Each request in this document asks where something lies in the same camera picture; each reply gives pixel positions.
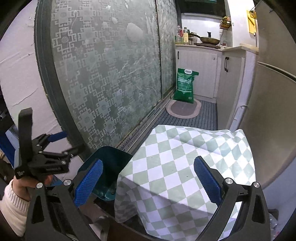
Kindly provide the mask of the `person's left hand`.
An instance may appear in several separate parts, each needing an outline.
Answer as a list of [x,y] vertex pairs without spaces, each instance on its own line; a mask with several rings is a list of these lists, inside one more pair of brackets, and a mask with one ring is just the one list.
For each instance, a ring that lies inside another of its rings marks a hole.
[[18,197],[29,202],[31,200],[31,196],[28,188],[36,188],[38,183],[41,182],[31,177],[17,179],[16,176],[14,176],[12,181],[12,189]]

